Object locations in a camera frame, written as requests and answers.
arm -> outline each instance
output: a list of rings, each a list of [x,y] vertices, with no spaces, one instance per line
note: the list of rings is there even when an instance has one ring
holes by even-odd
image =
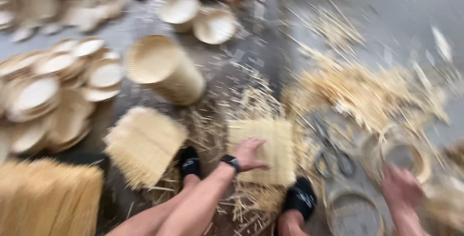
[[[264,162],[255,160],[256,151],[263,144],[263,140],[250,138],[238,146],[233,156],[237,158],[241,171],[268,168]],[[235,168],[220,162],[217,168],[205,180],[201,181],[172,212],[159,229],[157,236],[203,234],[216,211],[219,199],[234,177]]]
[[[384,163],[384,175],[382,191],[396,226],[397,235],[426,235],[414,209],[424,196],[419,181],[408,170],[387,163]]]

woven bamboo panel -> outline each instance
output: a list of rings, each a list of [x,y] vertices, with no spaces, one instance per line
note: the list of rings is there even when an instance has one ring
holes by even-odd
[[[97,167],[8,162],[0,167],[0,235],[93,236],[102,187]]]
[[[187,138],[187,129],[146,107],[128,110],[106,137],[105,152],[129,186],[154,186]]]
[[[258,149],[257,159],[270,165],[270,170],[252,170],[240,173],[239,181],[257,184],[290,185],[295,181],[295,161],[292,143],[292,125],[276,120],[229,121],[229,152],[249,137],[265,139]]]

black shoe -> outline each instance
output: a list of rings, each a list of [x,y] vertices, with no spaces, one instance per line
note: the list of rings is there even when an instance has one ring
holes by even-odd
[[[194,174],[200,178],[200,159],[193,146],[189,146],[181,153],[179,160],[182,179],[189,174]]]
[[[306,221],[316,209],[317,198],[310,181],[304,177],[298,177],[295,184],[287,191],[282,212],[295,209],[303,215]]]

scissors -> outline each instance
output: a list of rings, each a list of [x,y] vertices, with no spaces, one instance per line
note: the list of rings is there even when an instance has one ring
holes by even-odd
[[[314,123],[316,134],[325,145],[324,149],[317,152],[316,159],[314,160],[314,167],[316,168],[317,172],[325,179],[334,177],[334,173],[332,171],[331,165],[328,163],[326,155],[327,153],[331,153],[337,158],[337,165],[340,169],[340,172],[345,177],[352,177],[356,171],[356,165],[353,158],[351,158],[349,154],[340,150],[338,145],[333,143],[328,135],[327,129],[321,124],[321,121],[318,118],[314,118]],[[319,166],[321,158],[324,160],[325,165],[327,166],[326,172],[322,171]]]

watch strap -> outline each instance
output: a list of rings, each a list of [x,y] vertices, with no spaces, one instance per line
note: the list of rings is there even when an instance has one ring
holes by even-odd
[[[237,158],[235,158],[234,156],[226,154],[221,158],[221,161],[229,165],[232,165],[235,168],[235,174],[238,174],[240,172],[239,162],[237,161]]]

